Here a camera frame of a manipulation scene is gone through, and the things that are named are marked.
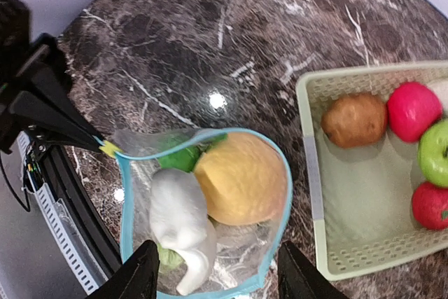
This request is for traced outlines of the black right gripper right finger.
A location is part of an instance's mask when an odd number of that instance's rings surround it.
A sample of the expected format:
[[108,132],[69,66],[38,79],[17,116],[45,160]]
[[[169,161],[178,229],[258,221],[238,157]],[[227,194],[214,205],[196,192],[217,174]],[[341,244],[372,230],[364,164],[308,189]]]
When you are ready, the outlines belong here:
[[291,241],[278,251],[278,290],[282,299],[348,299]]

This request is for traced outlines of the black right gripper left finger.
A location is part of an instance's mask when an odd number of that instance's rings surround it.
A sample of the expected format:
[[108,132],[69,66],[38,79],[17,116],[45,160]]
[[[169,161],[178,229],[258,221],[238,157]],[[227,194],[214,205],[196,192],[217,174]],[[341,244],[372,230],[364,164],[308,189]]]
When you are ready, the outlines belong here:
[[88,299],[156,299],[160,259],[155,242],[146,240],[123,266]]

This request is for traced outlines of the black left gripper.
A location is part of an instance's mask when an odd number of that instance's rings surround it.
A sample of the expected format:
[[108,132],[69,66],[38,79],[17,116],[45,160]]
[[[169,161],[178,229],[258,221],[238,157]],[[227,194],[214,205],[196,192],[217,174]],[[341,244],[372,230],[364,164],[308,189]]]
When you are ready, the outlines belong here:
[[[43,64],[20,74],[41,46],[46,49],[38,57]],[[101,152],[101,133],[67,96],[73,80],[66,71],[66,58],[54,36],[42,33],[31,40],[27,5],[21,0],[1,0],[1,151],[11,153],[21,127],[38,144]]]

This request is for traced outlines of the white garlic toy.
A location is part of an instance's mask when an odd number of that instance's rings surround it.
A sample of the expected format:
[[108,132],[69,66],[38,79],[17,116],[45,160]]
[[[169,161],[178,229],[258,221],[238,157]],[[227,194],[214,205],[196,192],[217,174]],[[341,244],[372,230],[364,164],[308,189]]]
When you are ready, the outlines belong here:
[[150,228],[163,249],[185,261],[187,270],[176,290],[189,295],[209,278],[216,259],[207,201],[195,175],[179,169],[160,169],[150,184]]

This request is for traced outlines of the clear zip bag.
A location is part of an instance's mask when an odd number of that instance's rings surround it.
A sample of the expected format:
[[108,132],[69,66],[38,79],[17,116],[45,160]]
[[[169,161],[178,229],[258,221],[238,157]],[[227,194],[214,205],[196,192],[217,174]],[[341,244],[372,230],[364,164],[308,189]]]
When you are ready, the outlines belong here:
[[99,149],[118,164],[120,257],[158,254],[159,298],[238,298],[265,285],[291,212],[291,169],[244,128],[118,130]]

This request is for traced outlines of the yellow peach toy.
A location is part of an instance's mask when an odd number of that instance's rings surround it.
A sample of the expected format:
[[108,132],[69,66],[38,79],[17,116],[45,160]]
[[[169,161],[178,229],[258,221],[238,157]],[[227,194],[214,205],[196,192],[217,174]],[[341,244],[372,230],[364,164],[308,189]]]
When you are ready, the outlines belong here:
[[266,141],[231,132],[204,152],[193,173],[208,215],[225,225],[252,225],[281,217],[286,203],[286,168]]

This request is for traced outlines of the green leafy vegetable toy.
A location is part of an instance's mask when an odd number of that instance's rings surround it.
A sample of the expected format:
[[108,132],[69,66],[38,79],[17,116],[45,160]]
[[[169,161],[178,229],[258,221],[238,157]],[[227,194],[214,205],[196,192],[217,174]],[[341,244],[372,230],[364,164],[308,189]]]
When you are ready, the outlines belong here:
[[221,134],[217,137],[205,139],[198,144],[193,144],[175,153],[160,157],[157,161],[163,169],[174,168],[183,172],[192,172],[202,154],[210,151],[219,142],[227,139],[227,137],[227,134]]

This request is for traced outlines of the round red fruit toy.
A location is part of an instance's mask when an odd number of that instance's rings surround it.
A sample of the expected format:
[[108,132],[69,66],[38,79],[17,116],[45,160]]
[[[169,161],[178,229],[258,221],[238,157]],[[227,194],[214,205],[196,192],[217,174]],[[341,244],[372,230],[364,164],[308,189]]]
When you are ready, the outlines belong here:
[[402,141],[413,143],[442,116],[442,103],[427,86],[406,82],[394,90],[387,103],[389,127]]

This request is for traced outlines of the white green cabbage toy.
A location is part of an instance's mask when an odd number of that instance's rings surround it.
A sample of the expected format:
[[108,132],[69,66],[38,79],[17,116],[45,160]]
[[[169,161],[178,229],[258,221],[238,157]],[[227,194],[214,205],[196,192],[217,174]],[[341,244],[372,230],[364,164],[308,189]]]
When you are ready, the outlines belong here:
[[[266,235],[271,229],[271,221],[263,221],[253,225],[229,226],[219,223],[209,217],[209,222],[213,225],[216,232],[216,257],[227,258],[227,255],[234,253],[237,249],[255,243],[258,235]],[[163,249],[157,244],[159,253],[161,273],[167,273],[176,270],[184,264],[184,260],[173,250]]]

